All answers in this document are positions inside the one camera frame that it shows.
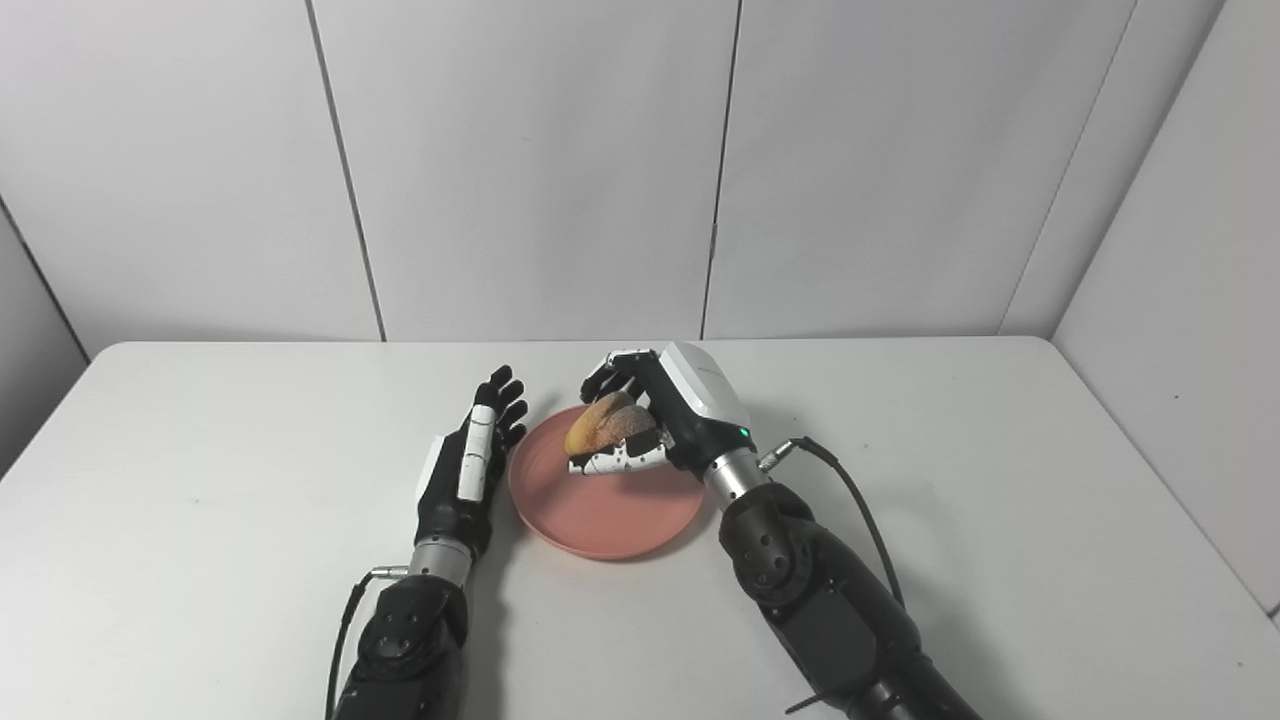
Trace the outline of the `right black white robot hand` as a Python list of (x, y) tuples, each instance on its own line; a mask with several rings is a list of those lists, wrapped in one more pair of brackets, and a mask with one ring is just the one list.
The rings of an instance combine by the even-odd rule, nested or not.
[(645, 398), (654, 425), (570, 454), (573, 474), (598, 477), (669, 464), (700, 477), (718, 457), (755, 447), (745, 406), (719, 364), (696, 345), (673, 341), (660, 351), (608, 354), (582, 382), (580, 398), (591, 404), (616, 393), (634, 406)]

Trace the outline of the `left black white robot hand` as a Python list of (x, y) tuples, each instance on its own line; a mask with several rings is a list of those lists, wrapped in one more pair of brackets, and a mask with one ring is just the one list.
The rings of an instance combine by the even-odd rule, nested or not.
[(438, 436), (420, 478), (416, 544), (454, 541), (472, 560), (492, 542), (492, 506), (509, 456), (525, 437), (524, 383), (497, 368), (475, 391), (460, 427)]

